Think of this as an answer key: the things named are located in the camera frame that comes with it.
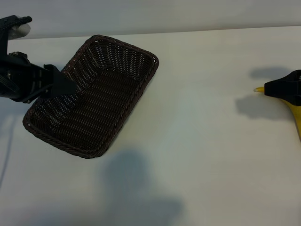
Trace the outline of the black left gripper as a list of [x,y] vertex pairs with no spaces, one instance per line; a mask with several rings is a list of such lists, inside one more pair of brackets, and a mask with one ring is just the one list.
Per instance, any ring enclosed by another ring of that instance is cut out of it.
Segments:
[[44,68],[34,65],[21,52],[0,55],[1,97],[15,102],[31,103],[37,97],[50,99],[73,95],[76,90],[76,83],[54,65],[44,65]]

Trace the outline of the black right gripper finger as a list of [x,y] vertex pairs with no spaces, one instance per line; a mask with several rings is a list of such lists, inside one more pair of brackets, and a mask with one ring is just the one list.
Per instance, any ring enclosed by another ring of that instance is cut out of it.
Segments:
[[265,91],[299,91],[301,71],[295,70],[287,76],[264,84]]
[[281,94],[279,92],[274,91],[264,91],[264,94],[269,97],[279,98],[285,100],[292,105],[300,105],[301,104],[301,96],[293,95],[293,94]]

